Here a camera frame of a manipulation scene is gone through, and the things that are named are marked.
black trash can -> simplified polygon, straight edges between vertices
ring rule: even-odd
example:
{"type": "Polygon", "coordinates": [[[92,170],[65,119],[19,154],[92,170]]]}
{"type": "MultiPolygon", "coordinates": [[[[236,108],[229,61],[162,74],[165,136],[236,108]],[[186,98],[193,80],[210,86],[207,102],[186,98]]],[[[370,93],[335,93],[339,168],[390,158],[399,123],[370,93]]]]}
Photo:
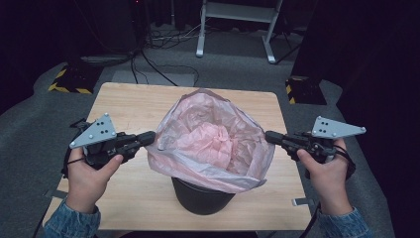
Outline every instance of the black trash can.
{"type": "Polygon", "coordinates": [[[234,193],[209,189],[179,178],[172,177],[172,183],[181,205],[198,215],[209,215],[220,211],[235,196],[234,193]]]}

dark background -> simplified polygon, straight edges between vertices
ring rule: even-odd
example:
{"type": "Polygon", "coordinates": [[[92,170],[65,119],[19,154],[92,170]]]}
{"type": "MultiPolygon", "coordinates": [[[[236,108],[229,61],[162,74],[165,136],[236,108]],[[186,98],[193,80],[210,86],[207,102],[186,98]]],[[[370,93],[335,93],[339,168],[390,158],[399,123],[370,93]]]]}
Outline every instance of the dark background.
{"type": "MultiPolygon", "coordinates": [[[[108,54],[92,31],[109,48],[122,52],[146,36],[141,5],[136,7],[139,14],[132,12],[135,1],[119,1],[124,3],[111,12],[129,13],[123,15],[131,19],[107,22],[109,19],[100,13],[110,11],[106,7],[110,2],[77,1],[87,18],[84,20],[72,1],[1,1],[0,114],[31,96],[39,75],[52,66],[77,56],[108,54]],[[92,8],[99,5],[103,8],[92,8]],[[104,25],[117,28],[101,28],[104,25]]],[[[241,2],[267,6],[275,1],[241,2]]],[[[170,1],[152,1],[148,6],[152,22],[170,23],[170,1]]],[[[175,26],[182,30],[185,24],[198,24],[194,14],[200,7],[199,0],[175,0],[175,26]]],[[[284,1],[282,14],[287,16],[296,8],[305,13],[314,11],[292,74],[327,79],[343,87],[338,106],[348,123],[367,127],[358,141],[388,199],[395,235],[411,237],[420,211],[415,185],[420,179],[416,153],[419,3],[320,0],[315,7],[315,1],[284,1]]],[[[260,27],[235,21],[217,26],[246,31],[260,27]]],[[[288,27],[281,22],[276,31],[288,31],[288,27]]]]}

light wood tabletop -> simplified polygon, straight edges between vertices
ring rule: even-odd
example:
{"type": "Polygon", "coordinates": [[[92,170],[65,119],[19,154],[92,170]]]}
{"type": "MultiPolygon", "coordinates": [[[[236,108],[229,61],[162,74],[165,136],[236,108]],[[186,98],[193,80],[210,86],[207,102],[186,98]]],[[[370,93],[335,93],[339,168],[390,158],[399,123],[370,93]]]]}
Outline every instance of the light wood tabletop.
{"type": "MultiPolygon", "coordinates": [[[[109,113],[117,132],[155,131],[162,118],[184,94],[197,88],[126,83],[104,83],[87,119],[93,122],[109,113]]],[[[277,97],[270,92],[211,89],[229,99],[265,130],[285,133],[277,97]]],[[[293,206],[304,197],[294,161],[276,147],[263,186],[236,194],[221,211],[196,215],[178,202],[170,177],[152,171],[147,151],[123,164],[111,177],[97,206],[103,230],[304,230],[310,220],[307,205],[293,206]]],[[[68,191],[63,178],[57,190],[68,191]]],[[[44,223],[61,199],[53,198],[44,223]]]]}

person's left hand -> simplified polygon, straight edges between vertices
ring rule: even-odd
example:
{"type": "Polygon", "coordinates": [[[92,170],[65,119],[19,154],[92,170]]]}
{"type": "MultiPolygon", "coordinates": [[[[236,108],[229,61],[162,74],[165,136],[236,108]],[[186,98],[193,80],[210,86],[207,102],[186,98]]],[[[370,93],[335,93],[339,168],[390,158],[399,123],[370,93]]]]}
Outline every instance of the person's left hand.
{"type": "MultiPolygon", "coordinates": [[[[83,158],[81,148],[73,149],[69,162],[83,158]]],[[[95,203],[104,194],[111,176],[118,170],[123,156],[112,158],[101,170],[96,171],[83,160],[68,166],[68,196],[66,205],[73,210],[83,213],[93,213],[95,203]]]]}

gray carpet floor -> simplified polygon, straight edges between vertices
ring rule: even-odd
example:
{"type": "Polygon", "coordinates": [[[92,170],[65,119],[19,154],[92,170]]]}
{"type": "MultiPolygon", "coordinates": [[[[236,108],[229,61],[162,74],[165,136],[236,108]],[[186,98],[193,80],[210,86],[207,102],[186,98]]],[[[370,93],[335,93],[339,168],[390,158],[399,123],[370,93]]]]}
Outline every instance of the gray carpet floor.
{"type": "MultiPolygon", "coordinates": [[[[291,35],[289,40],[296,46],[302,38],[291,35]]],[[[162,72],[186,74],[188,78],[193,78],[188,80],[196,80],[195,87],[275,93],[288,132],[310,130],[319,115],[345,122],[335,105],[342,89],[329,81],[324,80],[320,84],[327,105],[289,104],[284,83],[290,76],[297,53],[279,65],[269,64],[259,33],[209,34],[201,59],[195,56],[196,44],[197,39],[192,39],[166,50],[145,49],[145,54],[160,65],[157,68],[162,72]]],[[[278,57],[289,51],[284,37],[278,37],[271,44],[278,57]]],[[[50,199],[43,194],[58,185],[62,159],[75,134],[68,125],[87,117],[102,83],[115,81],[116,74],[118,77],[126,75],[121,79],[124,82],[134,79],[130,64],[124,63],[105,68],[93,94],[48,91],[63,65],[58,64],[41,75],[34,85],[35,94],[0,116],[0,237],[31,237],[34,234],[50,204],[50,199]]],[[[136,58],[136,68],[156,76],[141,56],[136,58]]],[[[361,211],[375,237],[394,237],[386,198],[357,140],[348,138],[346,142],[357,164],[356,173],[347,182],[352,205],[361,211]]],[[[310,181],[303,176],[302,166],[299,163],[297,166],[307,197],[317,201],[310,181]]],[[[301,231],[259,232],[260,237],[298,237],[300,234],[301,231]]],[[[322,234],[315,224],[308,237],[322,237],[322,234]]],[[[107,237],[108,233],[100,232],[99,235],[107,237]]]]}

